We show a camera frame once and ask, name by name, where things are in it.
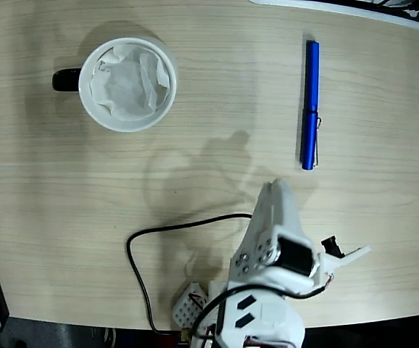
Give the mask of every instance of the wooden table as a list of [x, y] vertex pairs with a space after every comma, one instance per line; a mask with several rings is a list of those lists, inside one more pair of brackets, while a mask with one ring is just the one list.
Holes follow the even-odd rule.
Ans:
[[[158, 125], [97, 125], [51, 75], [105, 41], [154, 35], [180, 81]], [[321, 43], [320, 166], [299, 169], [304, 42]], [[284, 178], [305, 233], [373, 252], [294, 305], [307, 326], [419, 314], [419, 31], [245, 0], [0, 1], [0, 278], [15, 317], [148, 328], [134, 231], [251, 212]], [[155, 320], [189, 281], [224, 280], [246, 222], [133, 248]]]

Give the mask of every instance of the white mug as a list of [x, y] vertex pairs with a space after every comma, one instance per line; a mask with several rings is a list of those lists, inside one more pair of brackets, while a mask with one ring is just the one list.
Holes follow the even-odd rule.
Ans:
[[[158, 54], [165, 64], [170, 78], [169, 94], [163, 105], [150, 116], [140, 120], [120, 120], [113, 117], [106, 107], [93, 100], [90, 88], [94, 68], [100, 57], [112, 49], [113, 46], [126, 43], [142, 45]], [[160, 40], [151, 37], [116, 38], [95, 49], [87, 57], [82, 68], [63, 69], [54, 73], [51, 85], [55, 91], [78, 91], [84, 109], [98, 124], [112, 131], [132, 133], [152, 127], [167, 114], [175, 99], [178, 86], [178, 70], [173, 54]]]

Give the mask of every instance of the wire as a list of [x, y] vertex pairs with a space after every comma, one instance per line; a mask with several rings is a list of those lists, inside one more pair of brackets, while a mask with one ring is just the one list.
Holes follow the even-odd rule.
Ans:
[[272, 286], [262, 285], [262, 284], [247, 284], [242, 286], [237, 286], [235, 288], [229, 289], [221, 293], [218, 297], [213, 299], [210, 303], [208, 303], [203, 310], [200, 312], [198, 317], [196, 317], [194, 324], [190, 330], [190, 335], [195, 336], [199, 339], [214, 339], [214, 336], [204, 336], [201, 335], [198, 330], [200, 324], [203, 320], [211, 313], [213, 309], [215, 309], [218, 305], [223, 303], [229, 297], [235, 296], [241, 292], [248, 291], [248, 290], [266, 290], [273, 292], [279, 296], [290, 297], [292, 299], [309, 299], [310, 297], [316, 296], [325, 290], [326, 286], [321, 286], [316, 290], [311, 291], [308, 294], [295, 294], [290, 291], [274, 288]]
[[208, 223], [216, 223], [217, 221], [234, 219], [234, 218], [248, 218], [248, 219], [251, 219], [252, 215], [251, 214], [244, 214], [244, 213], [236, 213], [236, 214], [221, 215], [221, 216], [217, 216], [217, 217], [214, 217], [214, 218], [212, 217], [210, 219], [196, 221], [196, 222], [193, 222], [193, 223], [183, 223], [183, 224], [180, 224], [180, 225], [147, 228], [146, 230], [139, 231], [139, 232], [133, 234], [132, 236], [130, 236], [128, 238], [128, 240], [125, 243], [125, 248], [126, 248], [126, 252], [127, 252], [127, 255], [128, 255], [129, 263], [130, 263], [130, 266], [132, 267], [132, 269], [134, 271], [134, 274], [137, 277], [138, 285], [140, 286], [140, 288], [142, 290], [142, 294], [144, 296], [144, 301], [145, 301], [146, 316], [147, 316], [147, 319], [149, 321], [150, 328], [153, 330], [153, 332], [155, 332], [155, 334], [162, 335], [162, 336], [171, 335], [171, 333], [168, 333], [166, 331], [157, 330], [156, 326], [154, 325], [153, 315], [152, 315], [152, 306], [150, 305], [150, 298], [149, 298], [148, 292], [146, 290], [144, 280], [142, 279], [142, 277], [140, 275], [140, 272], [138, 271], [137, 265], [134, 261], [133, 255], [132, 255], [132, 242], [133, 242], [133, 240], [140, 237], [140, 236], [143, 236], [144, 234], [181, 230], [183, 228], [197, 227], [197, 226], [201, 226], [201, 225], [206, 225]]
[[188, 298], [200, 309], [203, 309], [203, 305], [195, 299], [195, 294], [188, 294]]

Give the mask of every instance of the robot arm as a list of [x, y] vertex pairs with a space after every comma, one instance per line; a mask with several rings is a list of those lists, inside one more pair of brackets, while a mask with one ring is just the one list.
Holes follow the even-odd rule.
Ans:
[[[262, 284], [294, 294], [309, 294], [327, 286], [338, 267], [370, 251], [365, 246], [348, 255], [335, 237], [323, 241], [316, 253], [300, 225], [293, 194], [282, 180], [266, 183], [240, 247], [231, 259], [227, 289]], [[213, 346], [300, 348], [304, 339], [301, 317], [284, 297], [263, 290], [243, 291], [219, 306]]]

